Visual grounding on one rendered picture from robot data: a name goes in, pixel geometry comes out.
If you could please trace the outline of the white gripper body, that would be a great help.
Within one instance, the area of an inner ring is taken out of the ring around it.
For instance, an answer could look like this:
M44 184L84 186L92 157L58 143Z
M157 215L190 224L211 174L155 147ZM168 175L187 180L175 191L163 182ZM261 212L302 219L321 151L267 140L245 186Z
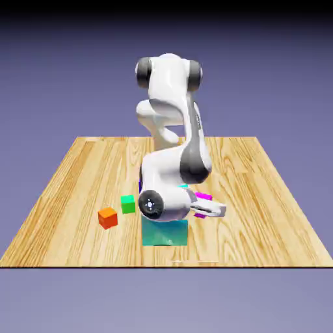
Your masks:
M208 217L224 217L226 214L226 204L198 198L190 205L190 208L198 214Z

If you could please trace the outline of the small magenta cube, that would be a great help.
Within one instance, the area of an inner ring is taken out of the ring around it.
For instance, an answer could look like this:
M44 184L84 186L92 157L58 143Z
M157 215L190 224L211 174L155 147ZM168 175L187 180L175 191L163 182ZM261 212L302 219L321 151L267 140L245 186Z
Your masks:
M206 199L206 200L212 200L213 199L212 195L205 194L205 193L200 193L200 192L196 192L196 196L198 198L202 198L202 199ZM206 217L205 215L203 215L201 213L195 213L194 216L198 217L198 218L201 218L201 219L204 219Z

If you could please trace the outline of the small green cube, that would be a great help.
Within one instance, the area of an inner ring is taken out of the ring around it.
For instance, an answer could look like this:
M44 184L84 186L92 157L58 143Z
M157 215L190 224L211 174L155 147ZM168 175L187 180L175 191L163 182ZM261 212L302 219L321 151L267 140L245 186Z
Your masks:
M135 198L133 195L125 195L120 197L120 203L123 214L134 213L136 210Z

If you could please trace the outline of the small orange cube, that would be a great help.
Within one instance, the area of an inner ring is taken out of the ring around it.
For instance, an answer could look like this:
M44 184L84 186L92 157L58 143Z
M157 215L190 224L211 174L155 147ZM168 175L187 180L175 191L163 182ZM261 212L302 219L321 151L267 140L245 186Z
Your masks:
M99 224L105 230L117 226L118 225L117 212L111 207L101 209L98 211L98 221Z

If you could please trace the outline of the large teal box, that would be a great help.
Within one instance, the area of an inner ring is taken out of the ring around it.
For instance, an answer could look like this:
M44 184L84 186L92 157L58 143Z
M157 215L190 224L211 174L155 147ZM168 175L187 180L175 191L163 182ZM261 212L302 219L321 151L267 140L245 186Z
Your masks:
M144 246L187 246L188 221L154 222L141 217Z

